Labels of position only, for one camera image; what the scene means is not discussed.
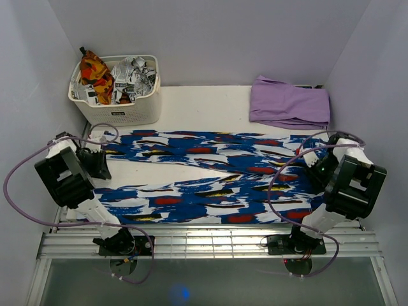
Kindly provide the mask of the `blue white red patterned trousers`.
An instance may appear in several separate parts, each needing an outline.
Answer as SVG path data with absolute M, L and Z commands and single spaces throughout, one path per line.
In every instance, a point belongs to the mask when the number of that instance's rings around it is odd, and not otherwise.
M 306 164 L 295 158 L 303 135 L 213 131 L 133 130 L 104 149 L 110 160 L 179 164 L 219 172 L 218 177 L 99 187 L 98 200 L 125 224 L 270 224 L 301 221 L 323 203 Z

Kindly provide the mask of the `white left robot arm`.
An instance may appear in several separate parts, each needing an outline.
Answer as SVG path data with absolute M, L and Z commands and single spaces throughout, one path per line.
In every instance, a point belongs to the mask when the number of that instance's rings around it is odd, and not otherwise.
M 136 242 L 128 229 L 97 199 L 93 178 L 112 178 L 105 153 L 97 146 L 81 148 L 69 133 L 61 133 L 48 144 L 47 156 L 34 167 L 52 199 L 60 207 L 68 207 L 95 222 L 100 237 L 93 242 L 114 253 L 128 255 Z

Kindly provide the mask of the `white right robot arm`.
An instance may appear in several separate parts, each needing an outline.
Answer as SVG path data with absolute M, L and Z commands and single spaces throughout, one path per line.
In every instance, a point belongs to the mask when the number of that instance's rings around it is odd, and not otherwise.
M 288 246 L 295 253 L 311 252 L 323 244 L 323 235 L 346 220 L 366 218 L 372 212 L 387 176 L 363 151 L 354 135 L 336 132 L 324 157 L 314 152 L 303 156 L 313 188 L 323 194 L 323 203 L 292 226 Z

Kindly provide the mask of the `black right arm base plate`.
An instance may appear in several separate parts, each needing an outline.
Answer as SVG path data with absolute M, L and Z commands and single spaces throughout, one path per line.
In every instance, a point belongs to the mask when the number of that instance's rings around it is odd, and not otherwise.
M 294 235 L 267 235 L 261 239 L 261 246 L 269 255 L 326 254 L 323 239 L 296 238 Z

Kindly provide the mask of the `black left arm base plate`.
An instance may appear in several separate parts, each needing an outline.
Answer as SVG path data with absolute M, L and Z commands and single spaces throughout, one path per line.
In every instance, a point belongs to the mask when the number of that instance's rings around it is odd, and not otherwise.
M 152 255 L 152 248 L 155 245 L 156 237 L 154 235 L 149 236 L 150 240 L 146 236 L 137 235 L 134 236 L 135 240 L 135 249 L 132 253 L 122 254 L 119 252 L 112 252 L 108 249 L 104 248 L 103 246 L 99 246 L 97 254 L 100 256 L 151 256 Z

